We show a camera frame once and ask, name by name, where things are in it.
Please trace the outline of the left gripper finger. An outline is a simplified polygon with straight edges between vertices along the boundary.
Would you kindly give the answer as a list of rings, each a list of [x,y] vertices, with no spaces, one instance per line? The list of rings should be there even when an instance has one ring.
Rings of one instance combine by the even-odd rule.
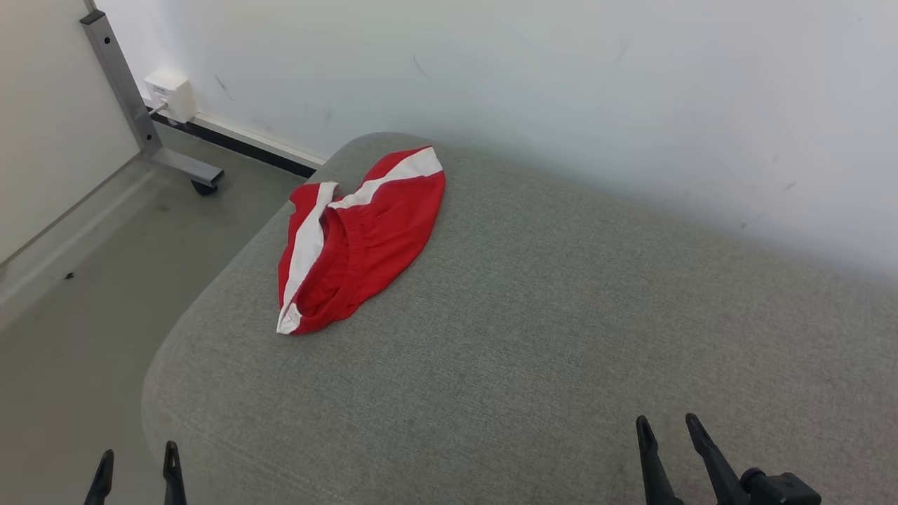
[[[114,473],[114,451],[106,450],[103,452],[98,467],[94,473],[84,505],[103,505],[112,491],[112,481]]]
[[[170,440],[166,443],[166,451],[163,458],[163,479],[166,481],[166,495],[164,495],[164,505],[187,505],[186,489],[182,474],[182,463],[180,463],[180,454],[177,450],[175,441]]]

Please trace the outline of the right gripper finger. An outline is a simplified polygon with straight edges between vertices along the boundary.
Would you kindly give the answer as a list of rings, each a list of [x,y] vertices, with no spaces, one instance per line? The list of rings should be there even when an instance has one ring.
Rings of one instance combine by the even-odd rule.
[[[697,415],[685,416],[694,450],[702,458],[718,504],[749,504],[750,496],[743,490],[727,458],[712,441]]]
[[[643,476],[645,502],[648,505],[679,504],[682,499],[676,496],[671,483],[667,478],[663,464],[659,457],[659,444],[653,429],[645,415],[639,415],[636,419],[638,436],[639,461]]]

